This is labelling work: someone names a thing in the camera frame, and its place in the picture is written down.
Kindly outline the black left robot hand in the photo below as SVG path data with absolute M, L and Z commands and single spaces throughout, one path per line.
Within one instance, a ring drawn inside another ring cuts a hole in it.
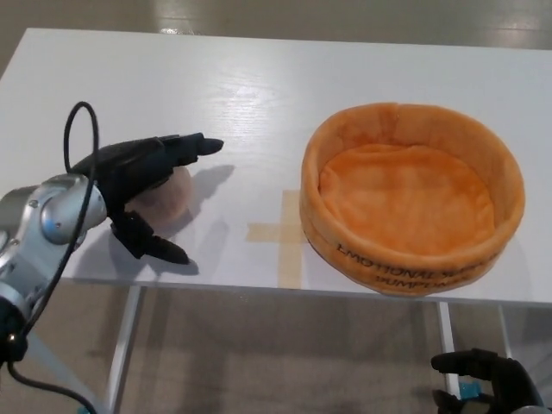
M 222 140 L 202 133 L 166 135 L 111 144 L 66 167 L 70 173 L 94 176 L 113 235 L 136 259 L 149 255 L 188 265 L 190 259 L 183 248 L 157 236 L 140 213 L 125 207 L 145 191 L 165 184 L 175 168 L 188 166 L 222 148 Z

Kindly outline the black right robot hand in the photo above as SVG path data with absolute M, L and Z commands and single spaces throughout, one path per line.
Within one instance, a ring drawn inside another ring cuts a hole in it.
M 431 361 L 439 373 L 468 376 L 488 381 L 492 394 L 457 398 L 434 390 L 432 398 L 439 413 L 550 413 L 524 366 L 495 352 L 472 348 L 438 354 Z

